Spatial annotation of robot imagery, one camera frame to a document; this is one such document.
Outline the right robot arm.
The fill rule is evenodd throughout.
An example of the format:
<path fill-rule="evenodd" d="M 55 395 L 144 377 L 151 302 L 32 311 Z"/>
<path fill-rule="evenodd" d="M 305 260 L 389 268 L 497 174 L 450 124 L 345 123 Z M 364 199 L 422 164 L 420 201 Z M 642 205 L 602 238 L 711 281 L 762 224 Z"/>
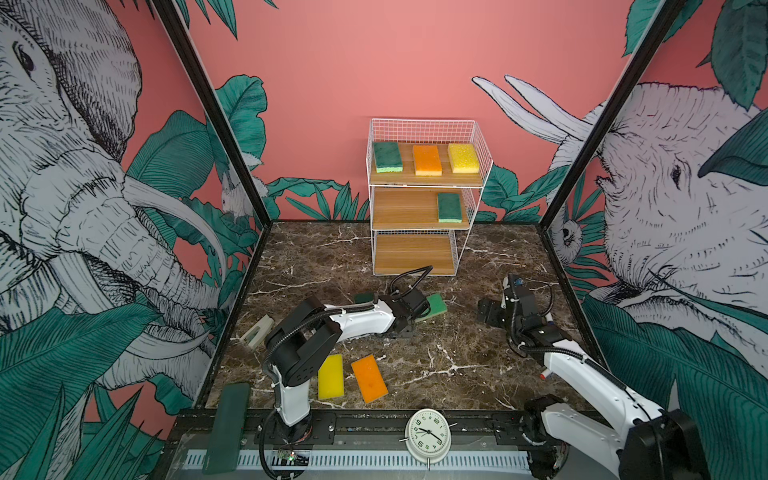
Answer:
<path fill-rule="evenodd" d="M 530 443 L 549 438 L 574 447 L 617 479 L 707 479 L 698 427 L 679 409 L 667 410 L 642 396 L 594 360 L 559 328 L 549 309 L 538 308 L 525 280 L 508 274 L 500 300 L 482 298 L 477 319 L 501 328 L 511 350 L 555 374 L 600 415 L 595 420 L 553 395 L 529 401 Z"/>

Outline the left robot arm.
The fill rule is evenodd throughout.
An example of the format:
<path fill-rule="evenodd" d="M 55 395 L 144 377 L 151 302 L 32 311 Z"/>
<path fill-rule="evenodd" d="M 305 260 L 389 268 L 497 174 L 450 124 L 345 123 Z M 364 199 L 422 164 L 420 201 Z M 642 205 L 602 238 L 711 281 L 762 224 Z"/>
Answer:
<path fill-rule="evenodd" d="M 367 336 L 411 336 L 418 319 L 431 312 L 419 284 L 432 272 L 431 265 L 406 271 L 390 280 L 382 294 L 367 302 L 334 306 L 309 296 L 274 327 L 264 340 L 261 361 L 275 401 L 272 427 L 285 445 L 310 435 L 310 380 L 340 342 Z"/>

